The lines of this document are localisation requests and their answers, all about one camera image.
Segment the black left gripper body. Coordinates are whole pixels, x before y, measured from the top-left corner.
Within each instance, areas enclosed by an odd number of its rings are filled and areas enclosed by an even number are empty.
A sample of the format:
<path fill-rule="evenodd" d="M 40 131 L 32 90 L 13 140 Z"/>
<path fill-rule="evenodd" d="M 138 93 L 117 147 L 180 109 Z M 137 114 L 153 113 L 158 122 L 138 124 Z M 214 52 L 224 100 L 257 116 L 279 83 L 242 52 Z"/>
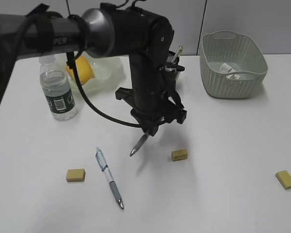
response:
<path fill-rule="evenodd" d="M 186 110 L 179 93 L 171 86 L 162 71 L 139 72 L 132 70 L 131 89 L 120 87 L 115 92 L 117 100 L 125 101 L 132 110 L 130 114 L 137 120 L 151 124 L 182 124 Z"/>

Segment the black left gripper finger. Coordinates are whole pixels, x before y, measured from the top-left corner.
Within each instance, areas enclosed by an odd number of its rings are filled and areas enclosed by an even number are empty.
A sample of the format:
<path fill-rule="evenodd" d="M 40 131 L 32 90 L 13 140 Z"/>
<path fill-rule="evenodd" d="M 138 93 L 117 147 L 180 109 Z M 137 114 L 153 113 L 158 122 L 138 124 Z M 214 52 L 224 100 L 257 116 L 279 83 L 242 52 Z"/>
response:
<path fill-rule="evenodd" d="M 149 135 L 154 136 L 159 129 L 159 124 L 151 124 L 149 127 Z"/>
<path fill-rule="evenodd" d="M 152 127 L 149 122 L 141 121 L 139 124 L 142 126 L 141 129 L 144 134 L 147 134 L 147 135 L 151 134 Z"/>

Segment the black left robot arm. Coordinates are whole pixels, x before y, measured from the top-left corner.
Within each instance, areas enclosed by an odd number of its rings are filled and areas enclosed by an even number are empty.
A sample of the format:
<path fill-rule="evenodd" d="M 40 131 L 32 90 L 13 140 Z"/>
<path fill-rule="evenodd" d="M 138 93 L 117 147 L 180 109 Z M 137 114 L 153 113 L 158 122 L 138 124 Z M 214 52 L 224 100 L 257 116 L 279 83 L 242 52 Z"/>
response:
<path fill-rule="evenodd" d="M 174 30 L 169 20 L 132 4 L 124 9 L 110 3 L 82 16 L 62 17 L 40 4 L 27 15 L 0 14 L 0 104 L 17 60 L 65 53 L 70 68 L 83 53 L 93 58 L 129 56 L 132 87 L 115 96 L 132 108 L 133 125 L 150 135 L 187 112 L 169 78 L 168 62 Z"/>

